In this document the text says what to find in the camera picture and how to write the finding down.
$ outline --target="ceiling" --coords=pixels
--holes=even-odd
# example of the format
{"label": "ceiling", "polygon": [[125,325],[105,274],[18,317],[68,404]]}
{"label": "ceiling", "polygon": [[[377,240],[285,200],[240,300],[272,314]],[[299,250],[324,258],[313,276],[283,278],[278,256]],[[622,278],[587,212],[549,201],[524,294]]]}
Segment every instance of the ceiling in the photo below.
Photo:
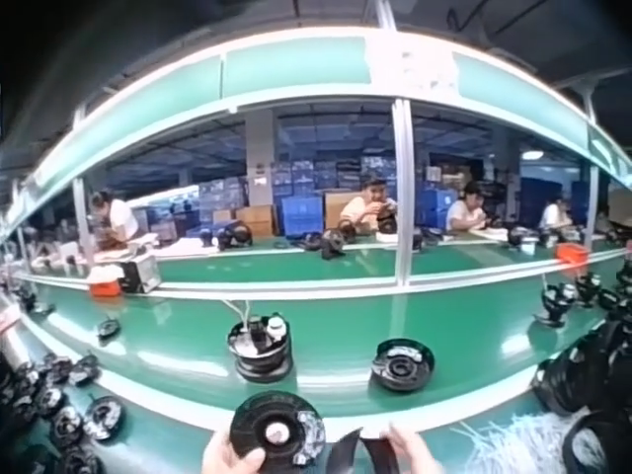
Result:
{"label": "ceiling", "polygon": [[[277,156],[316,162],[394,157],[390,107],[387,101],[340,100],[274,107]],[[545,153],[537,166],[577,169],[585,163],[541,138],[459,111],[414,104],[413,125],[417,149],[433,156],[494,159],[493,133],[502,129],[518,151]],[[244,116],[226,116],[154,138],[110,161],[104,175],[109,188],[137,198],[177,187],[181,170],[191,170],[193,183],[244,176]]]}
{"label": "ceiling", "polygon": [[[164,0],[154,3],[162,5],[169,2]],[[252,3],[232,2],[232,4],[238,4],[238,8],[235,7],[229,11],[225,6],[217,7],[219,5],[217,2],[204,2],[205,10],[200,13],[201,6],[196,2],[183,2],[180,4],[181,9],[197,12],[196,15],[193,13],[189,15],[195,17],[196,20],[180,21],[188,15],[182,12],[178,14],[179,21],[174,20],[172,24],[178,23],[182,31],[180,39],[175,42],[169,42],[168,37],[173,37],[178,29],[174,27],[168,32],[161,32],[157,28],[170,18],[165,13],[166,11],[163,11],[161,15],[152,16],[148,10],[143,10],[141,13],[144,13],[144,17],[151,18],[153,22],[146,21],[145,23],[153,25],[154,46],[152,49],[154,52],[148,56],[143,53],[145,57],[135,62],[127,59],[127,63],[131,65],[127,66],[121,74],[110,74],[109,80],[104,77],[101,80],[102,87],[93,87],[93,92],[84,97],[89,104],[89,110],[97,107],[112,93],[133,82],[139,76],[205,45],[278,28],[325,24],[376,24],[374,14],[366,8],[364,0],[346,0],[345,2],[339,0],[261,0]],[[565,80],[582,78],[591,71],[598,70],[609,74],[632,64],[629,43],[619,33],[612,20],[599,10],[596,6],[598,2],[591,0],[513,0],[512,2],[452,0],[449,4],[441,0],[391,0],[391,4],[400,29],[432,32],[473,44],[520,64],[549,83],[568,86],[574,81],[564,82]],[[191,26],[202,17],[213,18],[215,21],[207,21],[203,28],[197,27],[193,33],[182,35],[193,30]],[[132,30],[130,21],[126,26]],[[167,46],[156,50],[156,45],[160,42]],[[111,54],[121,51],[124,45],[129,44],[119,42],[118,49],[113,48]],[[620,143],[632,146],[632,130],[627,126],[632,112],[629,107],[627,110],[624,107],[625,104],[632,104],[632,87],[630,86],[632,86],[632,75],[629,73],[603,80],[595,92],[594,101],[599,121],[614,134]],[[572,92],[568,94],[577,101],[576,94]],[[371,139],[387,142],[389,127],[384,126],[384,120],[388,120],[387,111],[387,107],[382,107],[382,112],[371,112],[365,108],[364,111],[343,110],[327,116],[320,113],[318,109],[314,109],[280,111],[278,116],[281,128],[287,129],[285,134],[293,143],[292,146],[295,149],[300,146],[309,150],[309,145],[305,143],[308,142],[308,136],[312,140],[313,135],[309,134],[313,134],[314,129],[313,126],[310,128],[308,122],[313,122],[313,120],[323,122],[317,127],[318,142],[327,142],[329,143],[327,146],[335,146],[332,143],[341,143],[336,146],[344,144],[351,147],[353,144],[357,147],[357,142],[367,140],[370,142]],[[350,114],[361,117],[357,122],[363,125],[355,127],[355,141],[347,138],[341,140],[340,134],[343,133],[341,130],[349,128]],[[38,114],[31,114],[31,116],[37,117]],[[0,194],[2,194],[0,201],[8,199],[11,179],[24,176],[37,163],[43,151],[52,146],[61,133],[67,129],[70,112],[66,111],[59,117],[60,120],[56,122],[56,129],[52,133],[48,136],[39,136],[37,140],[27,140],[28,146],[24,143],[22,145],[14,143],[13,147],[8,147],[6,143],[3,143],[4,154],[0,149],[0,177],[4,177],[4,180],[0,178]],[[450,150],[454,146],[460,146],[485,152],[485,145],[482,142],[477,144],[476,140],[483,140],[477,133],[486,132],[480,131],[480,127],[475,124],[464,125],[463,116],[457,120],[458,126],[462,127],[462,130],[458,132],[446,132],[442,129],[448,126],[446,124],[449,121],[446,120],[449,118],[444,119],[441,116],[441,121],[421,119],[427,122],[423,126],[423,134],[427,133],[432,138],[433,133],[443,133],[434,144],[430,142],[431,146],[446,146]],[[174,180],[177,183],[178,170],[183,163],[192,163],[197,170],[195,173],[201,177],[211,176],[224,166],[243,166],[233,163],[239,161],[237,156],[240,153],[243,157],[243,122],[240,124],[221,120],[219,123],[206,125],[207,128],[214,127],[214,129],[207,129],[206,134],[202,130],[202,134],[197,138],[199,142],[176,139],[167,147],[156,149],[158,145],[165,144],[158,140],[153,145],[146,145],[140,152],[133,150],[134,155],[140,153],[141,156],[133,159],[127,157],[127,165],[122,165],[120,160],[109,165],[114,173],[112,179],[120,182],[124,187],[140,190],[156,186],[174,186]],[[445,145],[449,141],[448,138],[450,140],[454,138],[454,142],[460,145],[452,143]],[[164,172],[152,173],[150,162],[165,163]],[[116,178],[119,175],[117,169],[125,170],[120,172],[120,180]]]}

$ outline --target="white shirt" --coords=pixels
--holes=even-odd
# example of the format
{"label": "white shirt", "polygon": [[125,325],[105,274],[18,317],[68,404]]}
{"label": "white shirt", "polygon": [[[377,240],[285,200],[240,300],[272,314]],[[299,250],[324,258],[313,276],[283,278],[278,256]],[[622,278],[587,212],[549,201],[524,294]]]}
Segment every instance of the white shirt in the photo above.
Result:
{"label": "white shirt", "polygon": [[[445,222],[445,230],[453,230],[452,224],[450,223],[452,219],[465,220],[467,222],[474,222],[476,219],[480,218],[480,216],[485,215],[485,212],[480,207],[477,207],[474,210],[470,210],[465,205],[465,201],[463,199],[456,200],[450,206],[450,209],[447,210],[447,219]],[[471,227],[471,229],[482,229],[485,227],[485,221]]]}
{"label": "white shirt", "polygon": [[566,215],[566,212],[560,211],[559,205],[553,203],[544,207],[544,212],[542,212],[542,218],[540,219],[540,229],[567,224],[572,224],[571,219]]}
{"label": "white shirt", "polygon": [[[386,199],[386,204],[392,206],[393,208],[397,207],[397,202],[388,197]],[[350,219],[355,221],[358,219],[364,210],[366,209],[366,202],[364,202],[364,198],[357,196],[350,200],[343,211],[340,213],[341,219]],[[371,230],[377,229],[377,216],[374,214],[366,215],[362,218],[360,224],[364,224],[369,227]]]}
{"label": "white shirt", "polygon": [[138,221],[134,217],[131,207],[124,200],[112,199],[110,224],[113,229],[123,228],[125,240],[129,240],[138,231]]}

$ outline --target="fluorescent light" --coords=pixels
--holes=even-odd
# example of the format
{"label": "fluorescent light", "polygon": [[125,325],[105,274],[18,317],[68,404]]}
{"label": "fluorescent light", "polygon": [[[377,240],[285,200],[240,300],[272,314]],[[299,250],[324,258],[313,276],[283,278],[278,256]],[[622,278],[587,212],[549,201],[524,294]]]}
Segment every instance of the fluorescent light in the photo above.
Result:
{"label": "fluorescent light", "polygon": [[522,159],[525,161],[539,160],[543,156],[544,152],[542,150],[529,150],[522,152]]}

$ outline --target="human hand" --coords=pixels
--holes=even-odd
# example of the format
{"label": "human hand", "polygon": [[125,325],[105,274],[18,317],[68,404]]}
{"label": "human hand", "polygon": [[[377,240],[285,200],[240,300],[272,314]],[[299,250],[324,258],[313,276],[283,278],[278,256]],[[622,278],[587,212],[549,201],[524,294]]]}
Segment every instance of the human hand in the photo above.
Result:
{"label": "human hand", "polygon": [[384,208],[385,205],[386,204],[384,202],[372,202],[366,207],[364,212],[366,214],[377,214],[380,210]]}
{"label": "human hand", "polygon": [[265,459],[266,453],[261,448],[239,459],[230,444],[228,432],[217,432],[204,450],[201,474],[257,474]]}
{"label": "human hand", "polygon": [[443,468],[417,433],[391,425],[383,435],[390,441],[395,453],[410,462],[409,474],[443,474]]}

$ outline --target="orange box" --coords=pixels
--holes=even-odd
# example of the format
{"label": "orange box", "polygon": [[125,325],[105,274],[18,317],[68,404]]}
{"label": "orange box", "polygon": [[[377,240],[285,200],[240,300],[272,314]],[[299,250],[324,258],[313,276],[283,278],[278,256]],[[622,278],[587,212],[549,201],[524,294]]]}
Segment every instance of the orange box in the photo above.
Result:
{"label": "orange box", "polygon": [[107,283],[90,283],[88,285],[90,295],[93,298],[113,298],[121,295],[120,285],[118,281],[109,281]]}
{"label": "orange box", "polygon": [[588,268],[589,250],[583,245],[558,244],[555,248],[555,257],[563,264],[572,265],[573,275],[583,275]]}

